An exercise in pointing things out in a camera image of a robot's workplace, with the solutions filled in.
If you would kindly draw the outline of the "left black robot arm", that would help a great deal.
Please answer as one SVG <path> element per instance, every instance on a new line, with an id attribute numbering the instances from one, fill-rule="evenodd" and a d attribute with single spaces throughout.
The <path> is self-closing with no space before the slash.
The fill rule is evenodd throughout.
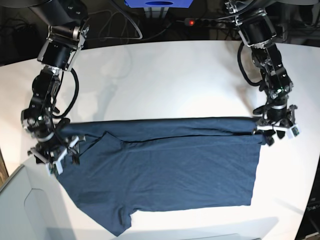
<path id="1" fill-rule="evenodd" d="M 296 124 L 297 106 L 288 104 L 294 84 L 282 62 L 282 55 L 273 42 L 276 30 L 260 0 L 227 0 L 225 7 L 242 40 L 237 51 L 237 62 L 243 78 L 252 87 L 266 94 L 266 102 L 252 111 L 259 116 L 254 133 L 263 134 L 271 146 L 274 135 L 279 139 L 295 138 L 300 134 Z M 259 69 L 261 80 L 249 79 L 242 64 L 242 50 L 251 49 L 252 63 Z"/>

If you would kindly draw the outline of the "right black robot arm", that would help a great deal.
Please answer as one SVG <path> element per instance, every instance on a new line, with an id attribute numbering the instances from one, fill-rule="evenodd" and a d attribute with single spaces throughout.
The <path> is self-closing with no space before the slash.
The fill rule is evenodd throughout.
<path id="1" fill-rule="evenodd" d="M 89 31 L 88 9 L 80 0 L 42 0 L 28 8 L 48 25 L 48 36 L 37 57 L 43 69 L 32 82 L 32 98 L 28 108 L 21 112 L 21 124 L 37 141 L 28 154 L 33 155 L 37 163 L 45 164 L 49 174 L 60 175 L 62 160 L 67 155 L 74 163 L 79 163 L 76 147 L 82 137 L 62 138 L 59 131 L 70 123 L 66 115 L 79 93 L 79 79 L 73 63 Z M 69 107 L 60 113 L 56 104 L 65 72 L 71 72 L 75 91 Z"/>

